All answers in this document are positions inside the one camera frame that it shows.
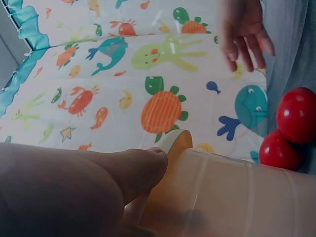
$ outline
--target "red ball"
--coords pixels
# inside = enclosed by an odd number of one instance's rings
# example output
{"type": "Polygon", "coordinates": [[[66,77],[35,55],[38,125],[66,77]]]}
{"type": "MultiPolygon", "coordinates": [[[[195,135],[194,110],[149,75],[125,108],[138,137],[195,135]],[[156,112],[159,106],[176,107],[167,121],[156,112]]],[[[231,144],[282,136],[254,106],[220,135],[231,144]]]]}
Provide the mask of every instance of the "red ball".
{"type": "Polygon", "coordinates": [[[316,139],[316,94],[305,87],[286,93],[276,111],[276,124],[289,142],[313,142],[316,139]]]}
{"type": "Polygon", "coordinates": [[[266,136],[261,144],[259,161],[261,164],[297,171],[303,158],[302,154],[282,137],[280,131],[275,130],[266,136]]]}

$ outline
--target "blue fish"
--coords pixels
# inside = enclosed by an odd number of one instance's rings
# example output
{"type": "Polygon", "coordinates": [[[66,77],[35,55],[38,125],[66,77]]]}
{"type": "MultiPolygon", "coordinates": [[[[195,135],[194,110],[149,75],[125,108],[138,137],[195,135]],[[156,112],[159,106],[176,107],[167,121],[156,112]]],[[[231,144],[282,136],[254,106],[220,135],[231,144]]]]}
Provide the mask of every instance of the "blue fish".
{"type": "MultiPolygon", "coordinates": [[[[226,139],[232,141],[236,127],[240,124],[261,137],[267,135],[267,94],[257,85],[242,88],[235,99],[237,118],[220,116],[219,121],[224,125],[217,131],[217,136],[227,133],[226,139]]],[[[254,161],[258,161],[258,153],[250,152],[254,161]]]]}
{"type": "Polygon", "coordinates": [[[127,0],[117,0],[117,4],[115,5],[115,8],[119,9],[120,6],[122,5],[122,3],[125,2],[125,1],[127,1],[127,0]]]}
{"type": "Polygon", "coordinates": [[[214,81],[209,81],[209,82],[206,84],[206,88],[207,88],[208,90],[214,90],[214,91],[216,91],[218,95],[219,95],[219,93],[221,93],[221,91],[218,90],[218,87],[217,87],[216,82],[214,82],[214,81]]]}
{"type": "Polygon", "coordinates": [[[124,37],[122,37],[107,39],[99,47],[89,49],[90,54],[86,57],[86,59],[91,60],[98,51],[108,55],[112,59],[112,61],[106,66],[103,66],[102,63],[98,63],[98,70],[96,70],[92,76],[99,73],[100,71],[108,70],[114,67],[125,55],[127,47],[128,44],[125,42],[124,37]]]}

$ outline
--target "teal fabric trim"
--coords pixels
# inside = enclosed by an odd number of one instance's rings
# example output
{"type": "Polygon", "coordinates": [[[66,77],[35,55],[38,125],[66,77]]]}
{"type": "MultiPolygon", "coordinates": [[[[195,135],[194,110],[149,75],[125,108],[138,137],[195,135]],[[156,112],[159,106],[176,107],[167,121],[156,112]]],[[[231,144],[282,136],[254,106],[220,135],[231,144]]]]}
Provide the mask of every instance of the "teal fabric trim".
{"type": "Polygon", "coordinates": [[[49,48],[49,39],[47,34],[39,31],[39,15],[34,7],[26,6],[22,8],[23,0],[9,0],[8,6],[11,9],[10,15],[18,23],[19,38],[27,39],[32,49],[49,48]]]}
{"type": "Polygon", "coordinates": [[[37,61],[43,57],[46,51],[47,49],[33,51],[19,67],[18,71],[13,74],[10,86],[0,92],[0,118],[5,114],[6,108],[12,103],[14,95],[19,91],[20,84],[26,81],[37,61]]]}

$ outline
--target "orange turtle shell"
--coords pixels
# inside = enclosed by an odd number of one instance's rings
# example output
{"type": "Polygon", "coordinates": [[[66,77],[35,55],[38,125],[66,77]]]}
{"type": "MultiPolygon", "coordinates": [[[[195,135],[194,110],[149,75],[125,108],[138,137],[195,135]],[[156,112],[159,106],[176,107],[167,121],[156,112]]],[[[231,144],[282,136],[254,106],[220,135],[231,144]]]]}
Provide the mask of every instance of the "orange turtle shell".
{"type": "Polygon", "coordinates": [[[183,24],[181,32],[183,34],[206,34],[207,29],[199,22],[187,21],[183,24]]]}
{"type": "Polygon", "coordinates": [[[63,66],[65,63],[67,63],[67,62],[71,59],[71,57],[72,57],[72,55],[73,55],[73,53],[74,53],[75,51],[76,51],[76,47],[70,47],[70,48],[68,48],[65,52],[63,52],[62,54],[60,54],[60,55],[58,56],[56,66],[61,67],[61,66],[63,66]]]}
{"type": "Polygon", "coordinates": [[[149,132],[168,132],[181,115],[181,101],[170,91],[160,91],[147,102],[142,112],[142,126],[149,132]]]}

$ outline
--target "gray sleeve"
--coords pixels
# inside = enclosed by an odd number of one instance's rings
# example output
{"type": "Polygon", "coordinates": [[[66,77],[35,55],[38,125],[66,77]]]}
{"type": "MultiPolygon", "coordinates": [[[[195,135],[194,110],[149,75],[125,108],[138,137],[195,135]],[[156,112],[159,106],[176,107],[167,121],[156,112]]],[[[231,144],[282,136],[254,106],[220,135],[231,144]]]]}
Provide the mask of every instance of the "gray sleeve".
{"type": "MultiPolygon", "coordinates": [[[[284,93],[298,86],[316,92],[316,0],[267,0],[264,21],[276,48],[275,57],[265,55],[270,132],[284,93]]],[[[301,148],[301,171],[316,174],[316,145],[301,148]]]]}

